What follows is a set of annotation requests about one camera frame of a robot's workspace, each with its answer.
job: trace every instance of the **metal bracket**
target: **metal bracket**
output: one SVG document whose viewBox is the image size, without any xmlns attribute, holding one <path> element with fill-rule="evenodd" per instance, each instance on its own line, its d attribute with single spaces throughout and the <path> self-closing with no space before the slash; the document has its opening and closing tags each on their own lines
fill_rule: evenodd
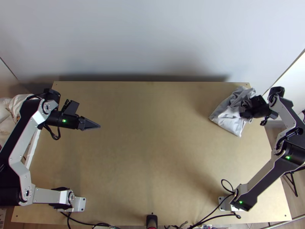
<svg viewBox="0 0 305 229">
<path fill-rule="evenodd" d="M 226 197 L 218 197 L 218 203 L 220 204 L 223 199 Z M 227 198 L 220 206 L 219 206 L 219 210 L 220 211 L 244 211 L 240 208 L 236 208 L 233 205 L 230 204 L 232 198 Z"/>
<path fill-rule="evenodd" d="M 68 208 L 66 210 L 64 209 L 58 209 L 57 211 L 66 211 L 66 212 L 78 212 L 78 211 L 84 211 L 86 206 L 86 198 L 85 197 L 74 197 L 73 200 L 71 200 L 72 208 Z"/>
</svg>

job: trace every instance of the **floor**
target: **floor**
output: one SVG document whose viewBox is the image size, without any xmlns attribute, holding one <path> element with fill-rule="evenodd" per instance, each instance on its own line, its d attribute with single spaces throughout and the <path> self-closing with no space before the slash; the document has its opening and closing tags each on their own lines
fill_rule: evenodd
<svg viewBox="0 0 305 229">
<path fill-rule="evenodd" d="M 270 141 L 270 144 L 273 145 L 275 141 L 275 136 L 277 136 L 277 133 L 279 132 L 278 129 L 272 128 L 268 129 L 266 128 L 266 132 Z M 297 186 L 297 191 L 299 196 L 296 197 L 294 195 L 293 189 L 291 184 L 287 181 L 285 177 L 282 177 L 282 184 L 285 190 L 287 202 L 289 205 L 289 209 L 291 212 L 292 218 L 295 218 L 297 216 L 305 214 L 305 170 L 296 172 L 294 174 L 295 183 Z M 5 219 L 5 225 L 4 229 L 67 229 L 66 225 L 48 225 L 48 224 L 27 224 L 27 223 L 12 223 L 10 222 L 11 215 L 13 213 L 12 208 L 7 209 L 6 213 L 6 219 Z M 271 222 L 270 225 L 274 225 L 278 222 Z M 268 227 L 268 223 L 253 223 L 253 224 L 232 224 L 232 225 L 213 225 L 217 228 L 231 228 L 231 229 L 261 229 Z M 72 226 L 74 229 L 89 229 L 91 226 Z M 300 219 L 295 222 L 291 222 L 289 224 L 276 227 L 277 229 L 303 229 L 305 228 L 305 218 Z M 122 229 L 145 229 L 143 226 L 125 226 L 122 227 Z"/>
</svg>

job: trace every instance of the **tabletop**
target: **tabletop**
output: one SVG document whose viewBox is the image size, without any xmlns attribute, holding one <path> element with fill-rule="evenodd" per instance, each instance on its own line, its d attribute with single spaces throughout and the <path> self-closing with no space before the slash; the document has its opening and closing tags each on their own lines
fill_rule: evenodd
<svg viewBox="0 0 305 229">
<path fill-rule="evenodd" d="M 153 212 L 159 225 L 194 224 L 218 205 L 218 196 L 228 194 L 221 179 L 234 188 L 247 183 L 271 156 L 260 120 L 247 124 L 237 137 L 208 119 L 239 85 L 250 87 L 227 82 L 54 82 L 53 89 L 61 93 L 60 109 L 67 98 L 77 101 L 77 114 L 101 128 L 61 128 L 58 141 L 42 130 L 30 167 L 32 183 L 69 187 L 86 197 L 85 211 L 72 214 L 84 222 L 145 225 Z M 241 219 L 229 216 L 210 223 L 291 220 L 281 181 L 239 215 Z M 47 204 L 15 207 L 12 221 L 66 224 Z"/>
</svg>

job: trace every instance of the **gray cloth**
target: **gray cloth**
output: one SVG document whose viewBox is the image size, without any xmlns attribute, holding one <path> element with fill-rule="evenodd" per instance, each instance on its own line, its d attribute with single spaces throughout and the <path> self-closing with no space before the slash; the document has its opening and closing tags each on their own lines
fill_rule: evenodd
<svg viewBox="0 0 305 229">
<path fill-rule="evenodd" d="M 250 98 L 254 96 L 256 96 L 254 88 L 239 86 L 218 105 L 209 119 L 232 134 L 241 137 L 245 124 L 252 122 L 252 119 L 242 118 L 239 113 L 243 112 L 244 108 L 251 106 Z"/>
</svg>

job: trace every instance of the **crumpled fabric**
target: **crumpled fabric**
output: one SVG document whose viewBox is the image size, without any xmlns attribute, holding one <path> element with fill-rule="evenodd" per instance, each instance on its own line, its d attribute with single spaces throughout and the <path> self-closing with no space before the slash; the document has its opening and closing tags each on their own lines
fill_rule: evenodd
<svg viewBox="0 0 305 229">
<path fill-rule="evenodd" d="M 252 106 L 250 98 L 254 96 L 256 96 L 254 88 L 239 86 L 217 106 L 209 119 L 232 134 L 241 137 L 245 124 L 251 123 L 252 119 L 240 117 L 239 113 Z"/>
<path fill-rule="evenodd" d="M 0 148 L 4 145 L 20 118 L 20 108 L 28 96 L 16 95 L 14 98 L 0 98 Z"/>
</svg>

